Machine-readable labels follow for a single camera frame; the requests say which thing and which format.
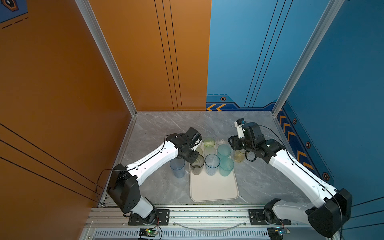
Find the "amber glass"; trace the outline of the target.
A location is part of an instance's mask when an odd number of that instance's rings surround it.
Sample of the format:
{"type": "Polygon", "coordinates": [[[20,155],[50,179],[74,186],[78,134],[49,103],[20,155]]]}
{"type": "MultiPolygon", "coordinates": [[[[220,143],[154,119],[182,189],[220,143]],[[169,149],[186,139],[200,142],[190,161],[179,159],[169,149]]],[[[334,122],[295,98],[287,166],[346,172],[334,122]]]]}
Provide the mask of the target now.
{"type": "Polygon", "coordinates": [[[245,150],[236,150],[234,153],[234,160],[236,163],[242,163],[246,158],[245,150]]]}

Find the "bright green glass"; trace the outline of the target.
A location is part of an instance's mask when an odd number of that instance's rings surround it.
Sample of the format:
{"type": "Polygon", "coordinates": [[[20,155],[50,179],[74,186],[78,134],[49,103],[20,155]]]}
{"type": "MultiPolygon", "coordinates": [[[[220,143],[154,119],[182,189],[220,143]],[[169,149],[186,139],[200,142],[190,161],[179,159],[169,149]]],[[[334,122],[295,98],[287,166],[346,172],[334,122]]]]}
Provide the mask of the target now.
{"type": "Polygon", "coordinates": [[[206,138],[203,144],[206,148],[213,148],[216,145],[216,141],[213,138],[206,138]]]}

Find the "dark grey glass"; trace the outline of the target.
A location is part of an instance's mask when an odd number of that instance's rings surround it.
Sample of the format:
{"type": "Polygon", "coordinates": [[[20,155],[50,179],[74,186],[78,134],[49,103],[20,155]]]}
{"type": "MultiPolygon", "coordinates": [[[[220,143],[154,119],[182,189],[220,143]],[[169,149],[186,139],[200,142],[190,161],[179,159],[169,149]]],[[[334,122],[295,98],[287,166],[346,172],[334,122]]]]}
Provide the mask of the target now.
{"type": "Polygon", "coordinates": [[[190,164],[190,170],[193,175],[199,175],[204,167],[205,159],[202,155],[199,155],[197,159],[190,164]]]}

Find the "teal frosted glass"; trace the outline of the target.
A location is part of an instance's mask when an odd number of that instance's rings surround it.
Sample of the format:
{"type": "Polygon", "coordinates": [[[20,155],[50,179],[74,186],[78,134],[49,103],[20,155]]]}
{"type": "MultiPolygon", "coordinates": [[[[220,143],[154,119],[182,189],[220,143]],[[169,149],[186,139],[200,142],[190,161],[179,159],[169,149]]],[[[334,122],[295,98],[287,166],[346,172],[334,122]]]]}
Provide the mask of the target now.
{"type": "Polygon", "coordinates": [[[228,159],[231,155],[232,148],[229,145],[223,144],[218,146],[218,156],[221,160],[228,159]]]}
{"type": "Polygon", "coordinates": [[[220,165],[219,165],[219,172],[221,176],[227,177],[234,169],[234,161],[230,158],[223,158],[221,159],[220,165]]]}

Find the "clear ribbed glass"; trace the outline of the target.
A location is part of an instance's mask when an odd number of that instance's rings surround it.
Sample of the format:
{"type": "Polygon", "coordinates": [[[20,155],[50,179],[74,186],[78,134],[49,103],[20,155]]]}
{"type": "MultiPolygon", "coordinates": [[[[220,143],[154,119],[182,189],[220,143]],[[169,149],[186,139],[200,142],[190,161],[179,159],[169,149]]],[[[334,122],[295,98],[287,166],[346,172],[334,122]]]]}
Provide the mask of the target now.
{"type": "Polygon", "coordinates": [[[217,139],[216,143],[218,146],[220,145],[229,145],[228,141],[226,139],[217,139]]]}

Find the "pale green frosted glass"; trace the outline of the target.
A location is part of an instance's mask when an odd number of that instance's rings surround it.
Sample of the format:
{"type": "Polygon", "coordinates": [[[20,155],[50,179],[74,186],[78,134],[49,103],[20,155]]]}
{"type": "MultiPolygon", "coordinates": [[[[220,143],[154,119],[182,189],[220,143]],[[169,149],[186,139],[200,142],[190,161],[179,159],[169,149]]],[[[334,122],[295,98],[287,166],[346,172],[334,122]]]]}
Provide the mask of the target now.
{"type": "Polygon", "coordinates": [[[201,147],[197,147],[196,151],[200,154],[203,155],[203,149],[201,147]]]}

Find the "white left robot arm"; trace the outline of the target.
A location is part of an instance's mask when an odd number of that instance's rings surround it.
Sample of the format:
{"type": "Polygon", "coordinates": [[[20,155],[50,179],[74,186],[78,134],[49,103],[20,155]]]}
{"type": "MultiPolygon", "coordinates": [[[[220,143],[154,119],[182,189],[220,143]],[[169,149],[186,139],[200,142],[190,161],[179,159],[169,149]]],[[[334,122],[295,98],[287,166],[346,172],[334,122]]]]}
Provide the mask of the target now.
{"type": "Polygon", "coordinates": [[[194,128],[185,133],[174,133],[164,137],[164,142],[140,160],[111,170],[106,193],[112,198],[123,214],[133,213],[150,223],[156,218],[156,207],[142,197],[140,186],[155,171],[173,159],[182,163],[194,163],[199,156],[196,148],[203,137],[194,128]]]}

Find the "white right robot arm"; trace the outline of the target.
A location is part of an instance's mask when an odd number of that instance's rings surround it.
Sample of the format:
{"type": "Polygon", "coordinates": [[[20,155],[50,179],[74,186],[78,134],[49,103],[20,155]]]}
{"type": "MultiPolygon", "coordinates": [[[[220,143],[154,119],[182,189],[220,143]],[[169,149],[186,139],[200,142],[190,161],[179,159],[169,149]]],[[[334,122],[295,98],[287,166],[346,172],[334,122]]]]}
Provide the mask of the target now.
{"type": "Polygon", "coordinates": [[[238,119],[235,127],[238,134],[228,139],[233,150],[253,153],[255,159],[263,160],[284,174],[310,200],[310,204],[291,203],[279,198],[269,201],[263,212],[266,223],[300,222],[310,225],[326,238],[342,232],[343,225],[351,217],[353,196],[350,192],[338,190],[321,180],[300,164],[279,141],[265,139],[260,125],[238,119]]]}

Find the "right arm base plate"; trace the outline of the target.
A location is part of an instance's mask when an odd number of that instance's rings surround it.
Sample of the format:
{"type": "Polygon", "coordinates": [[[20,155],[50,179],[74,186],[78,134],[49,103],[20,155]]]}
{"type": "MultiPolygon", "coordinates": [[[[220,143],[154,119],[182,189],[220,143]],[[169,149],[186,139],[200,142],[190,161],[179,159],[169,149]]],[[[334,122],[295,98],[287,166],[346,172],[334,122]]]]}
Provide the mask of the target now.
{"type": "Polygon", "coordinates": [[[280,220],[270,210],[266,209],[250,209],[248,210],[251,225],[273,225],[280,224],[291,225],[290,220],[280,220]]]}

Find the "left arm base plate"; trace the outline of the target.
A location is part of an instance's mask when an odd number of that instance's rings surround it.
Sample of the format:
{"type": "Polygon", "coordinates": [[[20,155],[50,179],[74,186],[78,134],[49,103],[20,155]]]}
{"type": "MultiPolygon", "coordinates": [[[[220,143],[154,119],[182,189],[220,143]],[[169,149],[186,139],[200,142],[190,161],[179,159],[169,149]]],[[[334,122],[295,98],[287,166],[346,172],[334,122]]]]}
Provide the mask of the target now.
{"type": "Polygon", "coordinates": [[[147,217],[142,218],[136,213],[131,213],[129,217],[129,226],[167,226],[169,224],[170,210],[155,209],[147,217]]]}

